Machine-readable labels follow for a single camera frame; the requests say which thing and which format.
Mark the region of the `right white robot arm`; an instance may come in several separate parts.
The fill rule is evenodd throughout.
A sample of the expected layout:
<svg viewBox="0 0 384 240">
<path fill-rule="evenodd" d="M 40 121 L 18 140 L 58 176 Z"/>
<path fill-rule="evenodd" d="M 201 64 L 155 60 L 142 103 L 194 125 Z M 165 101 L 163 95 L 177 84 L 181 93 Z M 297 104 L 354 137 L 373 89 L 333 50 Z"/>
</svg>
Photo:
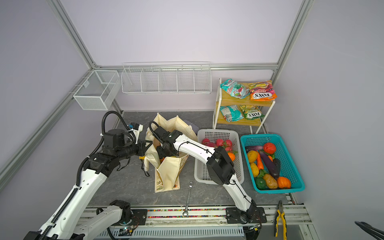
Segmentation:
<svg viewBox="0 0 384 240">
<path fill-rule="evenodd" d="M 208 147 L 178 130 L 168 132 L 158 124 L 155 125 L 156 129 L 149 129 L 153 137 L 160 142 L 156 150 L 161 158 L 176 157 L 179 153 L 185 153 L 198 159 L 207 166 L 211 180 L 223 186 L 232 197 L 240 215 L 239 222 L 250 223 L 256 218 L 257 205 L 238 181 L 234 163 L 223 147 Z"/>
</svg>

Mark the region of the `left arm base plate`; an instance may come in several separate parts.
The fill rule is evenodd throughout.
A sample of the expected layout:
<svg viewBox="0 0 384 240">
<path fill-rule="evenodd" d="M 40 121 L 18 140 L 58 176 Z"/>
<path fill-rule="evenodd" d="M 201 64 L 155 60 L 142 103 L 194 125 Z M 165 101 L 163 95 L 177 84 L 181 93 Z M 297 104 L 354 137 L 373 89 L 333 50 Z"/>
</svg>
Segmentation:
<svg viewBox="0 0 384 240">
<path fill-rule="evenodd" d="M 112 226 L 143 226 L 147 220 L 147 209 L 131 209 L 130 213 L 123 212 L 122 218 Z"/>
</svg>

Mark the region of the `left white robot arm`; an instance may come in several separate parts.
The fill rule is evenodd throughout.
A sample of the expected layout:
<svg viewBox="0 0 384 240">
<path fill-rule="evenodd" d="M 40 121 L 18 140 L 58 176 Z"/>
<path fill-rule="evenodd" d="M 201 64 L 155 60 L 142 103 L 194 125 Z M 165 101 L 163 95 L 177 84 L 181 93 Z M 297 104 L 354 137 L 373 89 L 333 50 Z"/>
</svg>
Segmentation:
<svg viewBox="0 0 384 240">
<path fill-rule="evenodd" d="M 78 226 L 85 208 L 100 186 L 120 167 L 122 160 L 132 156 L 142 157 L 151 146 L 148 141 L 137 144 L 104 147 L 91 154 L 80 165 L 76 183 L 55 213 L 38 231 L 30 231 L 26 240 L 93 240 L 101 232 L 114 224 L 135 226 L 140 219 L 134 215 L 128 202 L 114 200 L 91 220 Z"/>
</svg>

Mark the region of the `cream floral tote bag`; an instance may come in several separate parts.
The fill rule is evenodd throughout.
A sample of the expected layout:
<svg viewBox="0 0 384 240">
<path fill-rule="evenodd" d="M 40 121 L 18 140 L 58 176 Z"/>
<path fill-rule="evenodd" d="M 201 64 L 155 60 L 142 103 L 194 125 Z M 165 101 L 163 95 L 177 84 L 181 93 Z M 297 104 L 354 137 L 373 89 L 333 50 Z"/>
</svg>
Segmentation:
<svg viewBox="0 0 384 240">
<path fill-rule="evenodd" d="M 154 121 L 168 132 L 178 130 L 188 138 L 194 141 L 198 140 L 192 126 L 184 122 L 179 116 L 166 120 L 163 116 L 157 114 Z M 156 147 L 160 146 L 161 143 L 149 129 L 146 132 L 145 140 L 152 142 L 152 145 L 145 153 L 144 165 L 146 171 L 149 169 L 149 165 L 153 165 L 155 168 L 155 193 L 180 189 L 179 175 L 189 155 L 180 152 L 176 157 L 160 157 Z"/>
</svg>

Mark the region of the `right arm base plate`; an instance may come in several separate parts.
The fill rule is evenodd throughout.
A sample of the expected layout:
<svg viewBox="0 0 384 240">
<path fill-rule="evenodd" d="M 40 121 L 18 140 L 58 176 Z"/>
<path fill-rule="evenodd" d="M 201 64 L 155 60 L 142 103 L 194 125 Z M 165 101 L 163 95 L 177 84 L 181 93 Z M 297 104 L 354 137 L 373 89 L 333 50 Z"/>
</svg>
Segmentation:
<svg viewBox="0 0 384 240">
<path fill-rule="evenodd" d="M 251 211 L 241 211 L 236 207 L 226 208 L 225 217 L 228 224 L 258 224 L 266 223 L 266 213 L 262 207 L 251 207 Z"/>
</svg>

